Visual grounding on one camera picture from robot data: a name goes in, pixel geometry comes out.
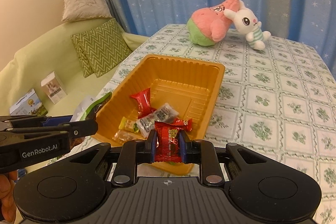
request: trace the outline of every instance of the green zigzag pillow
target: green zigzag pillow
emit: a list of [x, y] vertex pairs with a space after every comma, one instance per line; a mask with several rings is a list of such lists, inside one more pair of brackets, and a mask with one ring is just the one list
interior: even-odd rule
[[97, 77], [112, 70], [131, 54], [113, 18], [102, 26], [80, 33], [77, 40]]
[[93, 74], [93, 69], [91, 68], [90, 62], [87, 59], [84, 51], [82, 50], [82, 47], [79, 44], [79, 41], [81, 40], [81, 34], [80, 33], [73, 34], [71, 36], [71, 40], [72, 40], [72, 43], [73, 43], [73, 45], [75, 47], [75, 50], [77, 52], [77, 56], [79, 58], [79, 62], [81, 64], [81, 67], [83, 69], [83, 75], [86, 78], [86, 77], [90, 76], [91, 74]]

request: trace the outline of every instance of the product box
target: product box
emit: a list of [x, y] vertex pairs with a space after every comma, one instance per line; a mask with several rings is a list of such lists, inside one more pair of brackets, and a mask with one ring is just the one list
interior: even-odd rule
[[38, 115], [42, 116], [48, 113], [41, 100], [35, 93], [34, 89], [31, 89], [21, 97], [14, 105], [9, 109], [11, 115]]
[[54, 71], [41, 81], [42, 90], [54, 104], [67, 95], [62, 86], [62, 82]]

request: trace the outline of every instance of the plastic tray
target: plastic tray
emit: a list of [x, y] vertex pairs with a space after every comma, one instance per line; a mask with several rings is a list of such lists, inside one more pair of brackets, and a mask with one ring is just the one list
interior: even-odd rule
[[[191, 140], [203, 139], [223, 80], [222, 64], [181, 57], [147, 55], [112, 93], [111, 100], [97, 115], [98, 132], [94, 138], [120, 146], [112, 137], [123, 116], [137, 119], [137, 101], [131, 94], [151, 87], [151, 105], [169, 103], [183, 120], [193, 119]], [[156, 168], [185, 175], [192, 164], [155, 162]]]

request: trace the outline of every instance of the stuffed toy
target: stuffed toy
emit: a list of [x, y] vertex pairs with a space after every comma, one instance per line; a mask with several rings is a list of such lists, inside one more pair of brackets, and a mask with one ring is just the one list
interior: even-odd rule
[[241, 34], [246, 35], [246, 40], [250, 47], [255, 50], [263, 50], [265, 48], [265, 43], [270, 37], [271, 33], [268, 31], [262, 32], [261, 22], [258, 21], [254, 13], [245, 7], [244, 2], [241, 0], [239, 11], [225, 9], [224, 15], [231, 19], [237, 29]]
[[239, 0], [225, 0], [217, 6], [195, 11], [187, 23], [189, 40], [201, 46], [212, 46], [221, 41], [232, 23], [224, 16], [225, 9], [237, 12]]

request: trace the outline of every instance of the bunny ear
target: bunny ear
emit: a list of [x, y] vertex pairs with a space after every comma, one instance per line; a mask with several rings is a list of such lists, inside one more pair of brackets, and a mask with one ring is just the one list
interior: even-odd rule
[[224, 9], [224, 15], [228, 18], [228, 19], [231, 19], [233, 20], [236, 16], [236, 12], [235, 11], [232, 11], [230, 9]]
[[239, 0], [239, 10], [246, 9], [245, 4], [242, 0]]

